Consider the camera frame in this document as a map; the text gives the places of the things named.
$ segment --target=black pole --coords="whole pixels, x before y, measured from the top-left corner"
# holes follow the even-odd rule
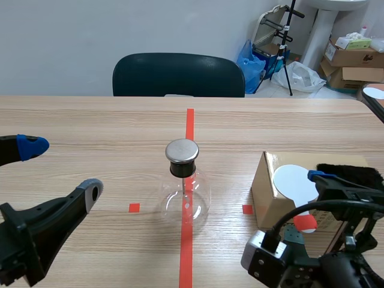
[[[288,73],[287,73],[287,62],[286,62],[286,59],[285,59],[285,56],[286,56],[286,52],[285,52],[285,55],[283,56],[283,52],[284,51],[287,51],[287,46],[286,46],[286,41],[287,41],[287,36],[288,36],[288,31],[289,31],[289,26],[290,26],[290,21],[292,19],[292,14],[293,14],[293,9],[295,8],[295,4],[296,4],[296,0],[292,0],[292,4],[289,8],[289,14],[288,14],[288,19],[287,19],[287,23],[286,25],[284,25],[284,34],[283,34],[283,40],[281,41],[281,45],[280,45],[280,48],[278,50],[278,53],[277,53],[277,57],[276,57],[276,60],[274,62],[274,64],[271,66],[271,68],[273,67],[273,72],[271,74],[271,77],[269,78],[270,80],[272,79],[272,76],[273,74],[275,73],[275,69],[276,69],[276,66],[277,66],[277,62],[279,60],[283,60],[283,66],[284,66],[284,70],[285,70],[285,73],[286,73],[286,77],[287,77],[287,83],[288,83],[288,87],[289,87],[289,93],[290,95],[292,96],[293,93],[292,93],[292,89],[290,87],[290,83],[289,83],[289,77],[288,77]],[[257,86],[256,90],[255,90],[255,93],[256,91],[258,90],[258,88],[261,86],[261,84],[263,83],[263,81],[265,80],[265,76],[268,75],[269,71],[267,71],[263,77],[263,79],[260,81],[259,85]]]

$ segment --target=tripod stand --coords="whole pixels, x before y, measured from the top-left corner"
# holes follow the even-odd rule
[[[287,7],[287,9],[289,9],[289,14],[288,14],[288,19],[287,19],[287,23],[286,25],[284,25],[283,27],[283,31],[284,31],[284,34],[283,34],[283,37],[282,37],[282,41],[281,41],[281,45],[279,47],[279,50],[278,50],[278,53],[277,53],[277,57],[275,58],[275,61],[274,63],[271,65],[271,67],[269,68],[269,70],[265,73],[263,79],[260,81],[259,85],[257,86],[256,90],[255,90],[255,93],[256,91],[258,90],[258,88],[261,86],[261,84],[263,83],[263,81],[266,79],[266,76],[269,74],[269,72],[271,71],[271,69],[273,68],[273,71],[272,71],[272,74],[271,76],[269,77],[269,81],[272,80],[272,76],[273,74],[275,73],[275,70],[276,70],[276,66],[277,66],[277,62],[279,60],[283,60],[283,66],[284,66],[284,70],[286,72],[286,77],[287,77],[287,82],[288,82],[288,87],[289,87],[289,93],[291,96],[293,96],[292,94],[292,89],[290,87],[290,83],[289,83],[289,77],[288,77],[288,72],[287,72],[287,60],[286,60],[286,55],[287,55],[287,37],[288,36],[288,31],[289,31],[289,26],[290,26],[290,21],[291,21],[291,18],[292,18],[292,15],[296,15],[296,16],[299,16],[300,18],[304,18],[304,15],[297,12],[297,11],[294,11],[294,7],[295,7],[295,4],[296,4],[296,0],[292,0],[292,4],[290,6],[290,8]]]

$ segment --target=sink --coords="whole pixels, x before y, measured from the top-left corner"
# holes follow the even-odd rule
[[[307,0],[305,3],[317,9],[350,11],[363,7],[368,0]]]
[[[306,4],[319,9],[301,63],[317,70],[331,35],[339,11],[357,10],[369,0],[306,0]]]

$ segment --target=floor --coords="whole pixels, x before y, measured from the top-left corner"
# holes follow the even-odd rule
[[[293,96],[289,95],[289,90],[265,80],[255,94],[246,94],[246,98],[330,98],[330,99],[356,99],[352,94],[344,94],[322,87],[312,93],[292,90]]]

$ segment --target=chair backrest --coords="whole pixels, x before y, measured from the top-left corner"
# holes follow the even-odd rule
[[[140,53],[122,58],[113,71],[114,96],[244,97],[236,63],[183,53]]]

